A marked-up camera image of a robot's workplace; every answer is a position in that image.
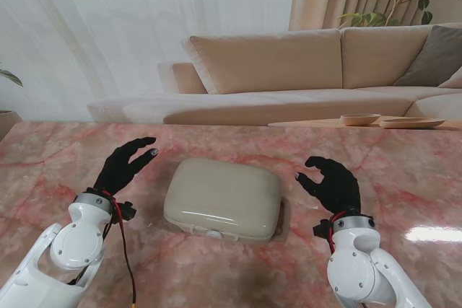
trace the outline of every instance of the red wire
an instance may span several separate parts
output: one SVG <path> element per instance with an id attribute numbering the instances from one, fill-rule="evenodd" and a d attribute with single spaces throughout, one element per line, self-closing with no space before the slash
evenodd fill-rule
<path id="1" fill-rule="evenodd" d="M 335 246 L 334 246 L 334 241 L 332 240 L 332 235 L 334 233 L 334 221 L 343 216 L 346 213 L 346 211 L 337 213 L 334 215 L 331 219 L 332 226 L 329 227 L 329 247 L 331 248 L 331 253 L 333 254 L 335 252 Z"/>
<path id="2" fill-rule="evenodd" d="M 126 241 L 125 241 L 125 232 L 123 231 L 122 211 L 121 211 L 120 206 L 116 202 L 116 198 L 114 198 L 106 190 L 103 190 L 103 192 L 104 192 L 104 194 L 109 195 L 111 197 L 113 205 L 115 206 L 115 209 L 117 210 L 118 223 L 121 226 L 121 234 L 122 234 L 122 240 L 123 240 L 123 256 L 125 257 L 127 268 L 128 268 L 129 273 L 130 273 L 131 287 L 132 287 L 132 290 L 133 290 L 132 304 L 135 304 L 136 303 L 136 284 L 135 284 L 135 278 L 134 278 L 133 272 L 131 271 L 130 262 L 128 261 L 127 246 L 126 246 Z"/>

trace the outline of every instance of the sofa backrest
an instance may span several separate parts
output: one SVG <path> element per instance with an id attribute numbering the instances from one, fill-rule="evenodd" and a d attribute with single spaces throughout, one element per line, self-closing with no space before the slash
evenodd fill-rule
<path id="1" fill-rule="evenodd" d="M 462 27 L 462 23 L 445 24 Z M 341 31 L 343 88 L 391 86 L 419 54 L 432 25 Z"/>
<path id="2" fill-rule="evenodd" d="M 340 31 L 191 36 L 185 44 L 209 94 L 341 88 Z"/>

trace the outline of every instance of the robotic arm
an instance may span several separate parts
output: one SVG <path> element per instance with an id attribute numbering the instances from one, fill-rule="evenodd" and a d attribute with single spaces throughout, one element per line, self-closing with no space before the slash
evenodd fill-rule
<path id="1" fill-rule="evenodd" d="M 138 138 L 117 148 L 106 159 L 95 186 L 78 195 L 69 206 L 72 222 L 64 228 L 51 225 L 35 241 L 0 291 L 0 307 L 75 308 L 79 305 L 103 261 L 103 242 L 111 223 L 121 224 L 122 219 L 129 220 L 136 213 L 131 203 L 116 203 L 113 196 L 157 156 L 157 150 L 148 150 L 130 164 L 128 161 L 138 149 L 154 142 L 155 138 Z M 62 283 L 41 272 L 38 261 L 46 250 L 50 250 L 51 260 L 59 268 L 82 269 L 77 278 L 71 283 Z"/>
<path id="2" fill-rule="evenodd" d="M 334 214 L 330 220 L 321 220 L 313 231 L 327 239 L 331 248 L 328 280 L 340 305 L 356 308 L 358 303 L 396 302 L 396 308 L 431 308 L 394 257 L 380 249 L 373 218 L 360 213 L 354 175 L 323 157 L 310 157 L 305 165 L 320 169 L 324 179 L 316 183 L 298 172 L 297 181 Z"/>

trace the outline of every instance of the wooden side table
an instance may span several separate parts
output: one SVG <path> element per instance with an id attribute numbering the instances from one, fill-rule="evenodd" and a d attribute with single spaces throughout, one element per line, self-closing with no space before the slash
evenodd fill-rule
<path id="1" fill-rule="evenodd" d="M 378 118 L 374 123 L 369 124 L 368 126 L 345 126 L 340 118 L 334 119 L 320 119 L 320 120 L 299 120 L 296 122 L 282 122 L 282 123 L 270 123 L 268 126 L 308 126 L 312 128 L 371 128 L 371 129 L 382 129 L 379 126 L 379 123 L 382 120 L 387 119 L 396 119 L 396 118 L 407 118 L 407 117 L 393 117 L 389 115 L 383 115 Z M 455 130 L 462 131 L 462 122 L 456 122 L 447 120 L 440 126 L 435 126 L 435 130 Z"/>

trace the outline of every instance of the gray pillow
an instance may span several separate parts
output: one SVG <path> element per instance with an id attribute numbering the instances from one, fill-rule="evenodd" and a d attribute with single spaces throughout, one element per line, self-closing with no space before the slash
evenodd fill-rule
<path id="1" fill-rule="evenodd" d="M 462 29 L 435 25 L 415 61 L 394 86 L 437 87 L 454 75 L 461 62 Z"/>

